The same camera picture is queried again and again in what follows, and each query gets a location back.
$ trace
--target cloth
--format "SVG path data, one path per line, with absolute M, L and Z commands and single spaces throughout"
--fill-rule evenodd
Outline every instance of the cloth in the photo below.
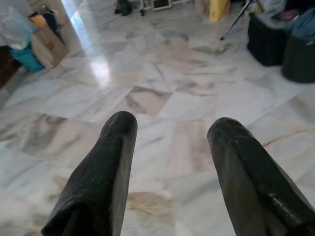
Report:
M 306 41 L 315 41 L 315 8 L 311 8 L 297 19 L 288 23 L 291 35 Z

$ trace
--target black object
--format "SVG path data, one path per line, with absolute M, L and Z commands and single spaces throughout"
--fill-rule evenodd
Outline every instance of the black object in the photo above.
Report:
M 44 236 L 119 236 L 124 219 L 137 121 L 114 114 L 70 176 Z
M 251 14 L 248 50 L 265 66 L 282 65 L 287 40 L 284 30 L 285 23 L 268 17 L 268 14 Z
M 314 209 L 244 126 L 221 118 L 208 141 L 237 236 L 315 235 Z
M 231 29 L 235 26 L 235 24 L 238 22 L 238 20 L 241 18 L 241 16 L 244 14 L 244 12 L 247 10 L 247 8 L 252 4 L 256 2 L 260 8 L 261 11 L 263 11 L 263 7 L 261 5 L 261 3 L 259 2 L 259 0 L 247 0 L 245 1 L 245 3 L 243 3 L 244 7 L 243 9 L 240 11 L 240 13 L 238 14 L 238 16 L 236 17 L 236 19 L 234 20 L 234 22 L 231 24 L 231 26 L 228 28 L 227 32 L 220 38 L 220 40 L 225 40 L 225 37 L 228 33 L 230 33 Z
M 299 83 L 315 82 L 315 43 L 291 36 L 285 49 L 283 75 Z
M 285 9 L 299 9 L 302 12 L 306 12 L 308 9 L 315 7 L 314 0 L 287 0 Z
M 118 0 L 118 8 L 122 16 L 127 16 L 132 12 L 132 7 L 128 0 Z
M 54 32 L 54 34 L 60 39 L 60 41 L 64 44 L 63 37 L 60 33 L 60 27 L 57 24 L 57 20 L 55 18 L 55 13 L 52 10 L 49 10 L 43 14 L 49 28 Z

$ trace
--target yellow bag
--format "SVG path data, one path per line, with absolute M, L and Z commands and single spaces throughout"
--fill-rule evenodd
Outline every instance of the yellow bag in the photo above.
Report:
M 230 12 L 230 0 L 210 0 L 210 21 L 218 21 Z

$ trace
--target yellow object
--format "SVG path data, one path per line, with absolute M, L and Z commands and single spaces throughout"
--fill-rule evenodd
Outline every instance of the yellow object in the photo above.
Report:
M 230 12 L 230 0 L 210 0 L 210 21 L 219 21 L 223 16 Z
M 39 28 L 43 28 L 47 25 L 47 21 L 42 15 L 32 16 L 30 19 Z

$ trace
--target black suitcase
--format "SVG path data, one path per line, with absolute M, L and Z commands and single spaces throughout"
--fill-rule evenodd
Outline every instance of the black suitcase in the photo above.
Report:
M 315 43 L 291 36 L 287 42 L 282 67 L 283 75 L 299 83 L 315 82 Z
M 284 59 L 286 23 L 272 19 L 272 14 L 251 15 L 248 29 L 250 53 L 263 65 L 282 65 Z

